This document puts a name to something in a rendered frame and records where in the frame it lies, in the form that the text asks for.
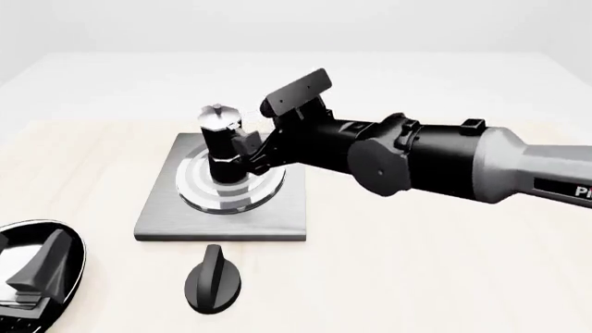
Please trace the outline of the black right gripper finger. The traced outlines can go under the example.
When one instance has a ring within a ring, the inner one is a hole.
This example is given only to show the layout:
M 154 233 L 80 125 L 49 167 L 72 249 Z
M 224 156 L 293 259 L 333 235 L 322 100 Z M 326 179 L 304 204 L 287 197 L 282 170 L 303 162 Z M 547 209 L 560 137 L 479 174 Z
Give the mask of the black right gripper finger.
M 246 157 L 246 171 L 263 175 L 271 168 L 285 166 L 287 161 L 287 157 L 278 152 L 259 152 Z
M 283 129 L 273 129 L 265 138 L 258 131 L 249 134 L 249 157 L 251 158 L 280 158 L 283 153 L 282 146 Z

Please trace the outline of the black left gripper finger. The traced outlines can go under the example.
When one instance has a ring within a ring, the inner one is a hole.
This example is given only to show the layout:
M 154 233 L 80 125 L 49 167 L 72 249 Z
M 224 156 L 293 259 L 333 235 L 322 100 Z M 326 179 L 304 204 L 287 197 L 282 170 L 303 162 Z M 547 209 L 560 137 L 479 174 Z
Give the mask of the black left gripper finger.
M 65 271 L 72 239 L 63 229 L 57 229 L 43 243 L 31 260 L 7 285 L 18 294 L 65 296 Z

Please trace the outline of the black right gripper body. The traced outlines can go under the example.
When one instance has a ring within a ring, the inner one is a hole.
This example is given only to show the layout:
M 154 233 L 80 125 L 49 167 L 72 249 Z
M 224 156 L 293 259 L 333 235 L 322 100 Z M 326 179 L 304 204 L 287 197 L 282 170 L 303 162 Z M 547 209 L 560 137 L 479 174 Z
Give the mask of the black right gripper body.
M 272 140 L 272 146 L 282 157 L 308 166 L 326 167 L 327 157 L 332 154 L 329 144 L 333 134 L 329 127 L 335 118 L 320 96 L 281 116 L 272 110 L 271 102 L 266 98 L 260 111 L 263 116 L 273 119 L 277 138 Z

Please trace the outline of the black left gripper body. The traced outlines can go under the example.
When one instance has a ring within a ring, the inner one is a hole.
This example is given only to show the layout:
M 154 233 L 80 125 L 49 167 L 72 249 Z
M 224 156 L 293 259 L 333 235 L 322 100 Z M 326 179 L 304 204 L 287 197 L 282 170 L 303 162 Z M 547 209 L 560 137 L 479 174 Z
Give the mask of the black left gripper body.
M 25 302 L 0 300 L 0 333 L 44 333 L 43 315 L 51 299 L 33 296 Z

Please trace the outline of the black and silver moka pot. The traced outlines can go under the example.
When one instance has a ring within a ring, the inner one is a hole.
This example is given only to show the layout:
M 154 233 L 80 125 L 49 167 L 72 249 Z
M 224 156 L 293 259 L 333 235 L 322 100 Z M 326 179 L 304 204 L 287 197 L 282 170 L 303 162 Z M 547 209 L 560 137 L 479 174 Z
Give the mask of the black and silver moka pot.
M 259 132 L 242 129 L 239 110 L 225 105 L 207 105 L 198 116 L 208 149 L 211 177 L 221 184 L 232 184 L 246 177 L 237 160 L 253 154 L 262 144 Z

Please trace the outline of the grey stove plate with rings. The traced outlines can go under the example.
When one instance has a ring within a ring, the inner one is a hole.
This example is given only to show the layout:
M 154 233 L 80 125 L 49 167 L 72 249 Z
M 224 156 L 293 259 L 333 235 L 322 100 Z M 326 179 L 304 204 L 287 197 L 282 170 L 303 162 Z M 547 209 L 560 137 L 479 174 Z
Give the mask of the grey stove plate with rings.
M 134 228 L 137 241 L 305 241 L 303 166 L 223 185 L 209 171 L 204 136 L 180 133 Z

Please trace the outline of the round black stove knob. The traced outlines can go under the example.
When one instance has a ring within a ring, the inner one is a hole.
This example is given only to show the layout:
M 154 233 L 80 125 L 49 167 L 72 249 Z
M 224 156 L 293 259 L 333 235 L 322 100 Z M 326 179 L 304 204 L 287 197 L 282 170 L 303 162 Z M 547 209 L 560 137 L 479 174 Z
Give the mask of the round black stove knob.
M 227 310 L 241 293 L 241 274 L 223 254 L 218 244 L 209 244 L 201 263 L 194 267 L 184 284 L 188 305 L 202 315 Z

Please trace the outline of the black glossy frying pan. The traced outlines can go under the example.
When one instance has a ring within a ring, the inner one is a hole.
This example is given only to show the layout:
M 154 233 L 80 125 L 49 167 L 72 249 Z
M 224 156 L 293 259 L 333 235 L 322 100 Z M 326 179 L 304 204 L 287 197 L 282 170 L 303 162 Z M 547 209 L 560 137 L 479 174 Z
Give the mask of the black glossy frying pan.
M 7 285 L 7 280 L 17 274 L 39 252 L 46 239 L 57 229 L 65 230 L 72 239 L 65 271 L 66 295 L 18 294 L 14 288 Z M 51 301 L 43 318 L 45 326 L 49 329 L 72 302 L 83 277 L 86 257 L 87 249 L 80 234 L 61 221 L 33 219 L 2 226 L 0 227 L 0 300 L 25 302 L 33 296 L 48 297 Z

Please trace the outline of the small flat plate on stalk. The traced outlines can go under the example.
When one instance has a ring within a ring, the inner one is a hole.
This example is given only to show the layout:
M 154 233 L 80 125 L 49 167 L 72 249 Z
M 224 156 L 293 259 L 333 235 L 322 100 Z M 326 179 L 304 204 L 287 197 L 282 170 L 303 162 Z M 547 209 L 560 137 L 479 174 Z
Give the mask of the small flat plate on stalk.
M 260 113 L 266 118 L 283 116 L 290 110 L 302 107 L 332 87 L 324 68 L 319 68 L 282 88 L 269 93 L 260 105 Z

